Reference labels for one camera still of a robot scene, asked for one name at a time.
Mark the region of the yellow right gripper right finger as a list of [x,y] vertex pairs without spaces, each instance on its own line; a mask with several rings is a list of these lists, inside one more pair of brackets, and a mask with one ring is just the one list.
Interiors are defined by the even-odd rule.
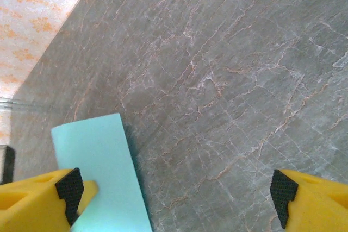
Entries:
[[274,170],[270,194],[285,231],[347,231],[347,185]]

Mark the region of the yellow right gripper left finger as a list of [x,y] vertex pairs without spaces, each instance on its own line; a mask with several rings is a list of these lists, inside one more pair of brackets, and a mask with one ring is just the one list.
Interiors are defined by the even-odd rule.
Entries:
[[78,168],[1,185],[1,231],[70,231],[97,193]]

